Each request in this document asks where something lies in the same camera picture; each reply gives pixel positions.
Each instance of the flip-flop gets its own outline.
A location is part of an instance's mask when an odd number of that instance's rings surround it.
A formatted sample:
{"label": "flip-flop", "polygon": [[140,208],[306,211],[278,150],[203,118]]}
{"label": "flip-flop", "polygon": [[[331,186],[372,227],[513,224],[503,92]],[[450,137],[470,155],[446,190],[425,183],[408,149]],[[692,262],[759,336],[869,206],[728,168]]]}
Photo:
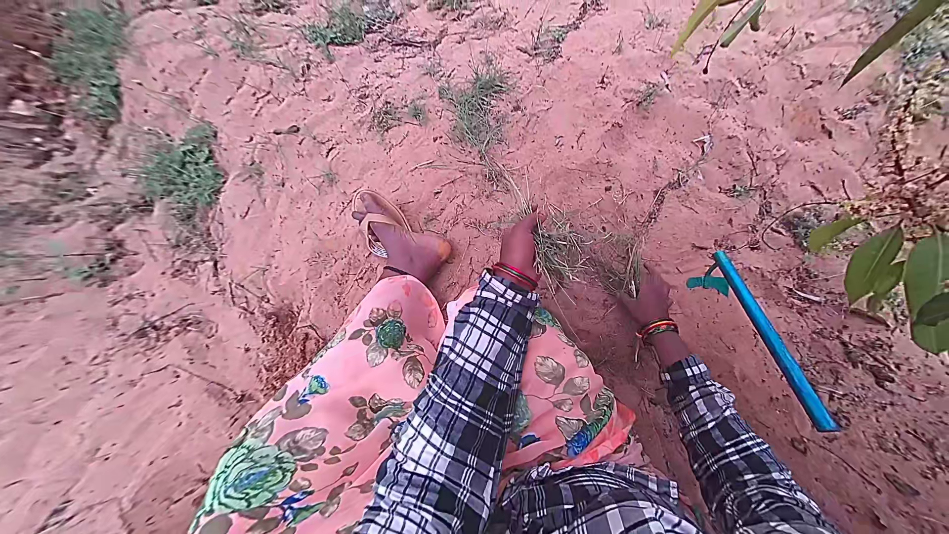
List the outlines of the flip-flop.
{"label": "flip-flop", "polygon": [[405,230],[409,237],[413,237],[414,235],[412,233],[412,227],[409,226],[408,219],[405,218],[405,214],[402,213],[402,210],[400,210],[396,204],[371,189],[360,189],[353,193],[353,209],[356,209],[356,202],[360,200],[360,196],[363,194],[370,195],[386,213],[392,216],[389,217],[381,213],[365,212],[365,217],[363,217],[363,220],[360,222],[360,228],[365,235],[365,243],[369,247],[369,251],[378,257],[389,257],[389,253],[386,252],[385,247],[382,246],[382,242],[376,237],[376,234],[372,231],[372,227],[370,227],[369,224],[372,222],[380,222],[382,224],[398,226]]}

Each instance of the bangle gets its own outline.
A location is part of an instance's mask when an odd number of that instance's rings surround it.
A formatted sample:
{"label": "bangle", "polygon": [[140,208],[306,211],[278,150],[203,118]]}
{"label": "bangle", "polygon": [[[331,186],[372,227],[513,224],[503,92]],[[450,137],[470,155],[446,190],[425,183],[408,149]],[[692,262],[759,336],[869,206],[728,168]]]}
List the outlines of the bangle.
{"label": "bangle", "polygon": [[646,323],[645,326],[640,328],[636,335],[645,340],[650,335],[661,334],[663,332],[679,332],[679,325],[676,324],[676,321],[670,319],[669,317],[663,317],[655,319]]}
{"label": "bangle", "polygon": [[534,280],[533,278],[525,275],[524,273],[519,271],[517,268],[511,267],[511,265],[507,263],[501,263],[500,261],[497,262],[492,267],[492,271],[493,272],[500,271],[510,277],[513,277],[515,280],[523,282],[525,285],[528,286],[528,289],[530,289],[531,291],[537,289],[537,280]]}

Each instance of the plaid shirt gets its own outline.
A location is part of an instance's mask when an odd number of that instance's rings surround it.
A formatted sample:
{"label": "plaid shirt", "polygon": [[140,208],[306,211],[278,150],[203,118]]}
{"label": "plaid shirt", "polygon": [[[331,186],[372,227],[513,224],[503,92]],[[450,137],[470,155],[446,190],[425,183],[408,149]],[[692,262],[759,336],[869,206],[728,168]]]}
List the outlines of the plaid shirt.
{"label": "plaid shirt", "polygon": [[[379,468],[355,531],[698,533],[675,482],[616,464],[535,467],[497,498],[537,294],[483,275]],[[661,376],[702,496],[723,532],[836,534],[696,357]]]}

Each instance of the sleeve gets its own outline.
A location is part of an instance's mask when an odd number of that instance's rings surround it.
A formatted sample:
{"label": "sleeve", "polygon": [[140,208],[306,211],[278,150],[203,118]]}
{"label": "sleeve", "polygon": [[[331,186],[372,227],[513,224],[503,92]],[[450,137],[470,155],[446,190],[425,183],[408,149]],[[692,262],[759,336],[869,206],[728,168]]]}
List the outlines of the sleeve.
{"label": "sleeve", "polygon": [[535,293],[481,276],[438,349],[392,454],[376,475],[361,533],[481,532],[513,425]]}
{"label": "sleeve", "polygon": [[725,533],[838,534],[697,356],[662,373],[702,497]]}

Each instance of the blue handle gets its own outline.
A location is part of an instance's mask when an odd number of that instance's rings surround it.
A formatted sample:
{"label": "blue handle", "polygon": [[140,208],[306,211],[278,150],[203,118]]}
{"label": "blue handle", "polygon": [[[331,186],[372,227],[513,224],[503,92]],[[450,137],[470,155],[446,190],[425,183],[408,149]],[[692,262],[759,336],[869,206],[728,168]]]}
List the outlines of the blue handle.
{"label": "blue handle", "polygon": [[801,366],[797,364],[794,356],[788,352],[781,335],[774,329],[768,316],[765,315],[764,310],[754,299],[754,295],[745,285],[745,280],[741,279],[741,275],[738,274],[732,261],[728,259],[723,251],[715,252],[713,258],[725,280],[728,281],[728,285],[735,292],[741,307],[745,309],[745,314],[752,320],[754,329],[761,335],[765,346],[768,347],[768,352],[772,354],[777,366],[784,373],[784,377],[787,378],[788,384],[794,394],[797,395],[797,400],[804,407],[804,411],[808,413],[811,423],[820,432],[839,432],[840,426],[833,420],[827,407],[824,406],[824,402],[814,392],[814,388],[808,382],[807,377],[804,376],[804,372],[801,371]]}

